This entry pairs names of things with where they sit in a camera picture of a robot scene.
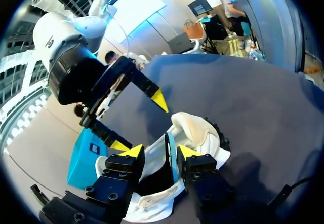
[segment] screw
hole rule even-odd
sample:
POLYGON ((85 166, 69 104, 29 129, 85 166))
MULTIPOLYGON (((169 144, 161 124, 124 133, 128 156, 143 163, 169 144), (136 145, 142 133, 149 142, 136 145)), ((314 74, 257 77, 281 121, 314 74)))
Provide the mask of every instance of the screw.
POLYGON ((119 176, 124 178, 124 177, 127 176, 127 173, 126 173, 126 172, 121 172, 121 173, 119 174, 119 176))
POLYGON ((87 193, 92 193, 95 189, 92 186, 86 187, 86 192, 87 193))
POLYGON ((200 179, 200 178, 201 178, 201 173, 200 173, 200 172, 195 172, 195 173, 193 174, 193 178, 194 178, 195 180, 200 179))
POLYGON ((110 199, 110 200, 116 200, 116 199, 118 199, 118 194, 116 194, 116 193, 112 193, 112 194, 110 194, 110 195, 109 195, 109 199, 110 199))
POLYGON ((110 173, 110 170, 109 170, 108 168, 105 168, 105 169, 102 170, 102 174, 103 174, 104 176, 106 176, 106 175, 109 174, 109 173, 110 173))
POLYGON ((78 213, 74 214, 74 220, 76 222, 83 221, 84 219, 85 219, 85 216, 82 213, 78 212, 78 213))
POLYGON ((203 200, 210 200, 212 198, 212 196, 210 194, 205 194, 202 199, 203 200))
POLYGON ((228 194, 234 194, 235 193, 235 188, 234 187, 228 187, 227 189, 226 189, 226 191, 228 192, 228 194))

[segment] shoe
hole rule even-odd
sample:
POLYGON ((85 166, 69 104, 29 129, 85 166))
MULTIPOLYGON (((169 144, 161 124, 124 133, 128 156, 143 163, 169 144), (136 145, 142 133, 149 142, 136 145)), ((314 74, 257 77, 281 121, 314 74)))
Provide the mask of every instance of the shoe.
MULTIPOLYGON (((139 181, 159 171, 166 161, 169 161, 171 167, 174 167, 176 165, 176 152, 179 145, 184 145, 201 154, 211 154, 217 160, 217 168, 223 166, 230 157, 230 151, 220 147, 224 141, 228 142, 228 140, 224 140, 224 136, 219 132, 217 125, 213 125, 208 119, 187 113, 176 113, 171 116, 171 121, 172 126, 166 133, 170 141, 168 150, 170 154, 166 154, 165 135, 146 148, 145 165, 139 181)), ((101 176, 102 170, 105 168, 106 159, 107 157, 103 156, 97 159, 97 177, 101 176)), ((155 222, 170 216, 173 209, 173 199, 185 189, 180 176, 176 176, 174 180, 174 185, 158 193, 146 196, 133 193, 124 220, 136 223, 155 222)))
POLYGON ((244 49, 244 41, 238 41, 238 49, 244 49))
POLYGON ((251 39, 244 40, 244 49, 245 49, 245 51, 247 53, 250 52, 251 44, 252 44, 252 40, 251 39))

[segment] gray tablecloth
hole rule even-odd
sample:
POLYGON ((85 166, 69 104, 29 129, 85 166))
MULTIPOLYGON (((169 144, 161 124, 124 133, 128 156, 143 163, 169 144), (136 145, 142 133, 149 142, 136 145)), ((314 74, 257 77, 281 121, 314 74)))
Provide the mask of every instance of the gray tablecloth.
MULTIPOLYGON (((171 114, 185 111, 209 117, 229 138, 232 155, 221 173, 240 198, 268 202, 312 174, 324 139, 324 92, 312 82, 262 62, 206 54, 157 56, 143 73, 162 88, 170 113, 130 84, 103 117, 133 145, 152 144, 171 114)), ((304 188, 292 192, 281 215, 304 188)), ((162 222, 199 221, 186 197, 162 222)))

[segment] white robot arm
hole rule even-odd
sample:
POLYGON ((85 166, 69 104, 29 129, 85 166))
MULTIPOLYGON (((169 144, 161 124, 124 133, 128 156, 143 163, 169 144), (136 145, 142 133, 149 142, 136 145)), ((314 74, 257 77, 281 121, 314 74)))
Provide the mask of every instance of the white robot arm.
POLYGON ((96 54, 106 27, 107 22, 99 17, 70 20, 60 13, 48 12, 39 19, 33 31, 36 55, 50 72, 50 64, 76 45, 96 54))

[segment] computer monitor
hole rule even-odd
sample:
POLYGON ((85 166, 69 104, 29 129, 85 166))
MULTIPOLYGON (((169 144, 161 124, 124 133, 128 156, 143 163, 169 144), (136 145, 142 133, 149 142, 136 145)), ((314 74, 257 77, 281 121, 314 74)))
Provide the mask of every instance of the computer monitor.
POLYGON ((207 13, 208 11, 211 11, 213 9, 207 2, 207 0, 195 0, 188 6, 195 16, 207 13))

